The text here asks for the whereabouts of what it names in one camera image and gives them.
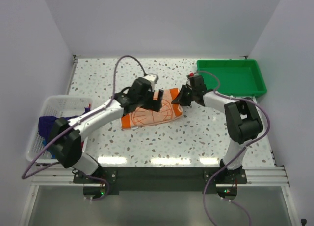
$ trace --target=laundry basket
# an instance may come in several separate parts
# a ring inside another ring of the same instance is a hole
[[[55,117],[71,117],[75,115],[81,115],[85,112],[85,107],[92,107],[93,100],[91,98],[75,97],[68,95],[50,96],[44,102],[40,116],[55,116]],[[85,151],[87,145],[86,138],[82,151]],[[32,161],[36,155],[44,148],[44,138],[38,133],[38,123],[33,131],[30,139],[26,159]],[[36,162],[37,163],[54,163],[58,160],[52,159],[52,155],[46,151]]]

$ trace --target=green plastic container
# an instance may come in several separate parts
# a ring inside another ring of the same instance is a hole
[[[260,68],[253,59],[243,60],[198,60],[198,71],[207,71],[220,80],[218,92],[233,96],[261,96],[267,92]],[[207,89],[217,86],[216,80],[200,73]]]

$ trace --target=white wall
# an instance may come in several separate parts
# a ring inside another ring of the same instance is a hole
[[[279,0],[45,0],[74,54],[248,55]]]
[[[72,56],[44,0],[0,0],[0,219],[18,224],[25,150],[44,99],[64,93]]]
[[[275,158],[287,169],[299,216],[313,225],[313,0],[281,0],[250,57],[268,89],[262,105],[272,120]]]

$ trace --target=orange cloth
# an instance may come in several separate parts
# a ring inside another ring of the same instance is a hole
[[[137,108],[134,112],[121,118],[122,129],[133,127],[152,126],[165,122],[173,121],[183,114],[182,107],[177,104],[171,104],[172,100],[178,95],[179,89],[173,88],[163,92],[162,107],[159,112]],[[157,100],[158,91],[154,93],[154,99]]]

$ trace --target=dark blue cloth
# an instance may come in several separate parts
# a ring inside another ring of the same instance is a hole
[[[89,112],[90,108],[87,107],[85,108],[85,113]],[[69,120],[71,118],[75,118],[78,116],[72,116],[72,117],[63,117],[66,120]],[[38,133],[40,136],[44,137],[45,140],[49,140],[49,135],[52,129],[52,126],[55,122],[55,120],[57,120],[58,117],[54,117],[54,116],[43,116],[43,117],[39,117],[39,121],[38,121]]]

